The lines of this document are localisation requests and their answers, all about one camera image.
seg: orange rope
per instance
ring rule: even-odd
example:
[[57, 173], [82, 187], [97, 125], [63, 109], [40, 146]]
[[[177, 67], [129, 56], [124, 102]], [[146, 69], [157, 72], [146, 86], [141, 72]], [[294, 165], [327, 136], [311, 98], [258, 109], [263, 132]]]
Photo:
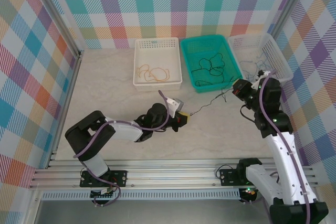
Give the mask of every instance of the orange rope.
[[[144, 70], [141, 70], [141, 68], [142, 68], [143, 66], [147, 66], [148, 68], [147, 68], [147, 69], [144, 69]], [[162, 80], [159, 80], [159, 79], [152, 73], [152, 71], [155, 70], [155, 69], [161, 69], [161, 70], [166, 74], [166, 77], [165, 77], [164, 79], [162, 79]], [[169, 78], [170, 78], [169, 69], [165, 69], [165, 70], [164, 70], [163, 68], [153, 68], [152, 70], [150, 70], [150, 66], [149, 66], [148, 64], [144, 64], [144, 65], [142, 65], [141, 67], [139, 67], [139, 68], [136, 69], [136, 73], [137, 73], [137, 75], [139, 76], [139, 78], [141, 77], [140, 75], [141, 75], [142, 72], [145, 72], [145, 73], [143, 74], [143, 76], [144, 76], [144, 78], [145, 78], [145, 81], [166, 81], [166, 80], [169, 80]], [[148, 76], [148, 77], [153, 77], [154, 79], [148, 80], [148, 79], [146, 78], [146, 73], [149, 73], [149, 76]]]

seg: white plastic basket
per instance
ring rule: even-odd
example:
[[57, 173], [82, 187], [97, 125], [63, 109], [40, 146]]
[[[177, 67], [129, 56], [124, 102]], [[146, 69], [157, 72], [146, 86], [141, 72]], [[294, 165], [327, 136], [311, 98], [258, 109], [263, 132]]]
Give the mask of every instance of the white plastic basket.
[[[178, 38], [137, 39], [135, 41], [133, 84], [138, 91], [178, 90], [182, 83], [180, 47]], [[138, 68], [149, 65], [149, 69], [169, 70], [169, 79], [146, 81]], [[158, 79], [165, 79], [165, 72], [156, 69]]]
[[281, 83], [293, 78], [293, 72], [271, 34], [236, 35], [229, 37], [228, 43], [246, 80], [254, 82], [259, 70], [272, 69], [277, 70], [275, 77]]

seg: colorful checkered fabric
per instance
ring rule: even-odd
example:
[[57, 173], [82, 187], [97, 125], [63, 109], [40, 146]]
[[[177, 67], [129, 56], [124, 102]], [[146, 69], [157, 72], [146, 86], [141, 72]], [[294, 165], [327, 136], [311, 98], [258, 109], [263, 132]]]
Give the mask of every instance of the colorful checkered fabric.
[[279, 5], [279, 8], [278, 8], [278, 10], [277, 10], [277, 12], [276, 12], [276, 14], [275, 14], [273, 20], [272, 20], [272, 24], [271, 24], [271, 25], [269, 26], [269, 28], [268, 28], [268, 31], [267, 31], [267, 32], [268, 32], [269, 34], [271, 34], [271, 32], [272, 32], [272, 30], [273, 30], [275, 24], [278, 22], [278, 20], [279, 20], [281, 14], [282, 14], [282, 11], [284, 10], [284, 7], [286, 6], [287, 2], [288, 2], [288, 0], [282, 0], [282, 1], [281, 1], [281, 4]]
[[336, 0], [299, 0], [277, 43], [294, 73], [282, 98], [302, 162], [336, 208]]
[[[60, 8], [58, 0], [54, 1]], [[137, 38], [257, 33], [264, 29], [275, 3], [275, 0], [65, 1], [88, 48], [134, 47]]]
[[18, 223], [75, 57], [40, 0], [0, 0], [0, 223]]

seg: white floor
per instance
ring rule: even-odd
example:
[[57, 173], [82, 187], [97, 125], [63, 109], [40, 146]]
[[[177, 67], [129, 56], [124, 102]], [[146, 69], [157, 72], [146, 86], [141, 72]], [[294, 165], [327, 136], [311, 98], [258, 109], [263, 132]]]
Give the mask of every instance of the white floor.
[[[136, 91], [133, 86], [134, 49], [86, 50], [72, 95], [57, 160], [72, 160], [73, 150], [64, 133], [94, 110], [117, 120], [131, 121], [145, 114], [155, 102], [163, 103], [157, 92]], [[196, 93], [181, 55], [181, 90], [167, 91], [170, 98], [184, 101], [183, 112], [197, 111], [215, 98], [219, 91]], [[226, 100], [216, 99], [190, 117], [186, 126], [175, 133], [155, 132], [143, 143], [109, 141], [101, 150], [104, 159], [207, 159], [272, 157], [254, 123], [244, 119], [239, 109], [243, 102], [230, 91]], [[253, 113], [244, 109], [247, 116]]]

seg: black wire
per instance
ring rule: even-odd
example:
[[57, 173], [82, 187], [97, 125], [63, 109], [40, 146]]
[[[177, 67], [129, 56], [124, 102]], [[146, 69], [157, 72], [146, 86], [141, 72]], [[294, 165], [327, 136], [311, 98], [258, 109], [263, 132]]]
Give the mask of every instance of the black wire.
[[210, 106], [210, 105], [212, 104], [212, 102], [215, 101], [218, 97], [223, 97], [224, 100], [225, 100], [225, 102], [226, 102], [226, 98], [225, 98], [225, 96], [223, 96], [223, 95], [224, 95], [225, 93], [229, 92], [230, 90], [232, 90], [232, 89], [228, 89], [228, 90], [226, 90], [225, 92], [221, 92], [221, 93], [220, 93], [219, 95], [217, 95], [214, 99], [212, 99], [212, 100], [210, 101], [209, 104], [207, 104], [207, 105], [203, 105], [203, 106], [200, 107], [200, 109], [197, 110], [196, 112], [190, 113], [190, 116], [192, 116], [192, 115], [196, 114], [197, 112], [201, 111], [202, 108]]
[[[213, 67], [213, 63], [211, 62], [211, 60], [213, 59], [213, 58], [215, 58], [217, 55], [220, 55], [221, 56], [221, 62], [223, 63], [223, 65], [222, 66], [218, 66], [218, 67]], [[206, 61], [208, 61], [209, 62], [209, 64], [210, 64], [210, 68], [209, 69], [207, 69], [207, 68], [203, 68], [202, 67], [202, 65], [201, 65], [201, 61], [202, 60], [206, 60]], [[195, 85], [196, 86], [198, 86], [198, 87], [202, 87], [202, 86], [208, 86], [208, 85], [214, 85], [214, 84], [219, 84], [219, 83], [224, 83], [224, 81], [225, 81], [225, 77], [224, 77], [224, 67], [225, 67], [225, 62], [223, 62], [223, 55], [220, 53], [220, 52], [218, 52], [218, 53], [216, 53], [214, 56], [212, 56], [210, 59], [206, 59], [206, 58], [202, 58], [202, 59], [200, 59], [199, 60], [199, 62], [198, 62], [198, 65], [200, 66], [200, 68], [199, 69], [195, 69], [195, 70], [192, 70], [191, 72], [196, 72], [196, 71], [200, 71], [200, 70], [206, 70], [206, 71], [208, 71], [209, 72], [209, 74], [211, 75], [211, 76], [216, 76], [216, 77], [218, 77], [218, 76], [222, 76], [223, 77], [223, 80], [221, 81], [221, 82], [217, 82], [217, 83], [212, 83], [212, 82], [208, 82], [208, 81], [195, 81]]]
[[244, 104], [243, 106], [240, 107], [240, 114], [243, 116], [243, 118], [246, 118], [247, 120], [255, 123], [254, 120], [252, 120], [251, 118], [248, 118], [246, 115], [243, 114], [243, 112], [241, 111], [243, 107], [246, 107], [246, 104]]
[[277, 183], [279, 183], [279, 180], [280, 180], [279, 173], [278, 172], [273, 172], [273, 173], [270, 174], [270, 176], [273, 176], [274, 174], [278, 174]]
[[215, 175], [216, 175], [216, 177], [217, 177], [218, 179], [220, 179], [220, 177], [218, 177], [217, 173], [218, 173], [219, 169], [221, 169], [223, 166], [228, 166], [228, 167], [230, 167], [231, 169], [233, 169], [232, 166], [230, 166], [230, 165], [222, 165], [222, 166], [220, 166], [220, 167], [217, 169], [217, 171], [215, 172]]

